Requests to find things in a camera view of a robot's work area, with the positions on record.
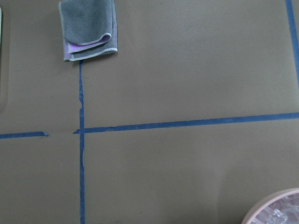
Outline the cream bear tray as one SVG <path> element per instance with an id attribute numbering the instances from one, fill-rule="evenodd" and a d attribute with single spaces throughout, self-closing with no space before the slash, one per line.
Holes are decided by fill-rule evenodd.
<path id="1" fill-rule="evenodd" d="M 2 8 L 0 7 L 0 45 L 1 45 L 1 39 L 2 39 L 2 16 L 3 16 L 3 12 L 2 12 Z"/>

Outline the grey folded cloth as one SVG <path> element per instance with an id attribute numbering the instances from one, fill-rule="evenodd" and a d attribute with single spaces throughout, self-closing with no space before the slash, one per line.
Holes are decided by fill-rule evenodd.
<path id="1" fill-rule="evenodd" d="M 113 0 L 63 0 L 58 4 L 64 61 L 79 61 L 118 51 Z"/>

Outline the pink bowl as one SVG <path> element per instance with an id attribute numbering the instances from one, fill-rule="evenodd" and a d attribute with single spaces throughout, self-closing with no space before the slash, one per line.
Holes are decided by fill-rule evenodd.
<path id="1" fill-rule="evenodd" d="M 273 193 L 257 202 L 246 214 L 243 224 L 297 224 L 299 189 Z"/>

